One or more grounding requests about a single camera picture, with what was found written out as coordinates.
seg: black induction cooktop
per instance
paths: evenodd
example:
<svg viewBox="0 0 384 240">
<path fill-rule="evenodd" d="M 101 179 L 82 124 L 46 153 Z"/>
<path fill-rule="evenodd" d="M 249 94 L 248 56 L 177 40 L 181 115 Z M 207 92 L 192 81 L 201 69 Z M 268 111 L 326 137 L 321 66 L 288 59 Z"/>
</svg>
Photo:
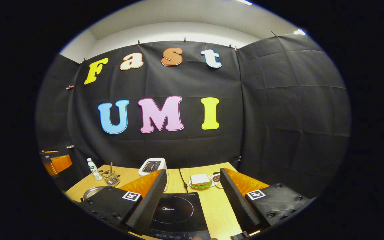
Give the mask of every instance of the black induction cooktop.
<svg viewBox="0 0 384 240">
<path fill-rule="evenodd" d="M 198 193 L 163 194 L 148 235 L 171 240 L 210 239 Z"/>
</svg>

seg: ceiling light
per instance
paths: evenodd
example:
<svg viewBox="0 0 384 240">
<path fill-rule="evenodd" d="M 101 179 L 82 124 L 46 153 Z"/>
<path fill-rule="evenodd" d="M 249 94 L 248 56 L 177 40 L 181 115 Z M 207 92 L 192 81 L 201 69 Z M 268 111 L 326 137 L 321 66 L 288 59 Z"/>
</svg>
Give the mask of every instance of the ceiling light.
<svg viewBox="0 0 384 240">
<path fill-rule="evenodd" d="M 294 33 L 294 34 L 302 34 L 302 35 L 306 35 L 306 33 L 303 32 L 302 29 L 297 29 L 297 31 L 294 31 L 293 33 Z"/>
<path fill-rule="evenodd" d="M 247 5 L 251 5 L 252 3 L 250 3 L 249 1 L 246 1 L 246 0 L 237 0 L 238 2 L 240 3 L 244 3 L 244 4 L 247 4 Z"/>
</svg>

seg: black fabric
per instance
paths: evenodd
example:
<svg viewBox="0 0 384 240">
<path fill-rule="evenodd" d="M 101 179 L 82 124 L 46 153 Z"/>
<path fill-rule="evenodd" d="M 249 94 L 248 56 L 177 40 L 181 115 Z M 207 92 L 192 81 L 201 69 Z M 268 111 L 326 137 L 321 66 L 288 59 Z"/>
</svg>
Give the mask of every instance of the black fabric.
<svg viewBox="0 0 384 240">
<path fill-rule="evenodd" d="M 350 105 L 337 68 L 306 35 L 238 51 L 244 102 L 240 171 L 308 198 L 335 175 L 350 133 Z"/>
<path fill-rule="evenodd" d="M 36 103 L 35 134 L 39 148 L 69 154 L 72 161 L 69 170 L 59 173 L 56 181 L 64 183 L 62 189 L 69 189 L 88 174 L 88 166 L 79 163 L 78 154 L 66 148 L 72 145 L 67 129 L 68 102 L 72 89 L 66 88 L 74 85 L 78 70 L 78 63 L 58 54 L 42 81 Z"/>
<path fill-rule="evenodd" d="M 180 47 L 183 62 L 163 66 L 162 53 Z M 201 51 L 213 49 L 220 55 L 222 67 L 210 68 Z M 122 71 L 123 58 L 131 53 L 143 54 L 143 66 Z M 90 63 L 108 58 L 97 80 L 85 85 Z M 197 167 L 234 162 L 240 154 L 242 140 L 242 95 L 239 66 L 234 49 L 217 44 L 165 41 L 122 47 L 88 59 L 79 71 L 69 104 L 69 132 L 82 165 L 92 158 L 96 165 L 139 168 L 148 158 L 165 158 L 169 168 Z M 180 119 L 184 129 L 163 128 L 142 133 L 140 99 L 152 98 L 161 109 L 169 96 L 181 96 Z M 201 99 L 215 97 L 218 129 L 203 130 L 204 105 Z M 102 129 L 98 105 L 112 104 L 111 123 L 119 123 L 118 100 L 129 100 L 128 126 L 120 134 Z"/>
<path fill-rule="evenodd" d="M 181 64 L 161 64 L 169 47 L 183 50 Z M 222 67 L 206 64 L 200 54 L 206 49 L 219 53 Z M 131 53 L 143 54 L 143 66 L 121 71 L 122 59 Z M 109 62 L 97 80 L 84 85 L 90 63 L 103 58 Z M 65 90 L 68 85 L 75 88 Z M 140 132 L 142 108 L 137 102 L 152 98 L 161 109 L 175 95 L 182 97 L 184 129 Z M 218 129 L 201 129 L 204 97 L 220 100 Z M 129 100 L 128 127 L 112 135 L 102 129 L 97 106 L 110 102 L 111 123 L 117 125 L 118 100 Z M 113 162 L 134 168 L 153 157 L 165 158 L 169 168 L 229 161 L 246 175 L 267 184 L 283 182 L 308 198 L 320 194 L 334 176 L 346 152 L 351 121 L 347 91 L 335 65 L 308 36 L 293 34 L 239 51 L 183 41 L 133 45 L 79 66 L 58 56 L 37 109 L 41 148 L 74 145 L 69 152 L 78 181 L 90 173 L 87 158 L 98 167 Z"/>
<path fill-rule="evenodd" d="M 67 132 L 67 103 L 79 64 L 58 54 L 49 67 L 38 94 L 35 131 L 38 146 L 49 149 L 71 145 Z"/>
</svg>

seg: utensil holder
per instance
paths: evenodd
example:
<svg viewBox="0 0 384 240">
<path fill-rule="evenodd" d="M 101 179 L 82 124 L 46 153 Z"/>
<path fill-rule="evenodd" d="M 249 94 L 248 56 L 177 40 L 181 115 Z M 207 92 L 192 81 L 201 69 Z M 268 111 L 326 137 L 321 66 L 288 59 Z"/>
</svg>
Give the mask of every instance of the utensil holder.
<svg viewBox="0 0 384 240">
<path fill-rule="evenodd" d="M 115 171 L 109 173 L 109 170 L 102 173 L 103 179 L 108 186 L 115 186 L 119 183 L 119 178 L 116 175 Z"/>
</svg>

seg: bread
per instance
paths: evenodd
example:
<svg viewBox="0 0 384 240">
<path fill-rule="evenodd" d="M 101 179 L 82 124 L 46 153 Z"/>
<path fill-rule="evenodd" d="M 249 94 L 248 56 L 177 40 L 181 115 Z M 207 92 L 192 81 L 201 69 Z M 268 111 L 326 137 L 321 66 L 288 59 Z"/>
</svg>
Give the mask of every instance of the bread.
<svg viewBox="0 0 384 240">
<path fill-rule="evenodd" d="M 205 185 L 211 183 L 211 180 L 208 178 L 207 174 L 197 174 L 191 176 L 192 185 Z"/>
</svg>

